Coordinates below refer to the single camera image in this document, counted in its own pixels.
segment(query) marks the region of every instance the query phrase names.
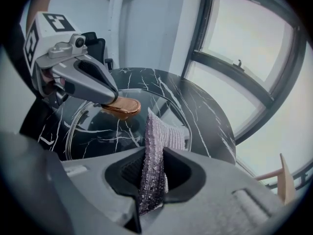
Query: window frame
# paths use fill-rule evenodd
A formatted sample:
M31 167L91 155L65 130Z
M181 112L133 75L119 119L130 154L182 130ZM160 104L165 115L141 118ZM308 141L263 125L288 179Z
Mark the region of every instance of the window frame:
M258 114L258 116L249 123L249 126L235 137L236 145L240 144L257 132L267 121L269 121L269 119L283 104L301 71L307 41L304 26L294 11L288 7L287 4L283 4L283 0L250 1L272 11L277 16L285 20L293 29L289 56L284 67L282 67L280 77L277 78L276 83L273 85L271 93L267 92L257 81L240 68L236 68L234 65L200 51L211 16L210 12L213 0L201 0L200 2L193 38L181 75L182 77L186 76L187 70L189 69L192 61L201 63L230 77L251 92L264 104L265 110Z

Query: wooden chair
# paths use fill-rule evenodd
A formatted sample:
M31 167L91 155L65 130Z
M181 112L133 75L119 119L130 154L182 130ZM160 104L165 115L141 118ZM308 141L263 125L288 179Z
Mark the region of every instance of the wooden chair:
M255 177L256 180L264 180L272 177L277 177L277 195L281 198L284 205L295 199L295 187L293 177L290 174L286 161L283 155L280 153L280 159L282 162L282 168L268 174Z

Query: black marble table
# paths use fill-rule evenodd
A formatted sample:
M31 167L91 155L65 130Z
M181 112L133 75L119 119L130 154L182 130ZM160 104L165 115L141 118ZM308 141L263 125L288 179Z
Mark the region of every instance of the black marble table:
M167 124L184 129L186 149L235 164L236 146L229 121L218 103L199 86L148 68L110 72L120 94L141 102L140 116L118 120L91 102L69 97L43 123L38 142L44 149L57 152L63 161L144 146L145 112L150 107Z

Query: window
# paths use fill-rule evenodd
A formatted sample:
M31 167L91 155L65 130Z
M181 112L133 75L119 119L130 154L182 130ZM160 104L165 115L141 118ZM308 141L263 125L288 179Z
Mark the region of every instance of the window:
M289 56L292 27L249 0L213 0L200 51L238 65L265 90L281 75Z
M306 39L282 0L201 0L182 76L220 104L240 144L287 98L302 67Z

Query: pink towel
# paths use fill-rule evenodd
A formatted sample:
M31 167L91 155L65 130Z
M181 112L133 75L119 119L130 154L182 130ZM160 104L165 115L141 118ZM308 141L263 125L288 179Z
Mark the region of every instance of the pink towel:
M148 108L145 143L145 159L139 190L139 215L162 206L164 193L168 192L163 148L185 149L183 131L164 123L150 108Z

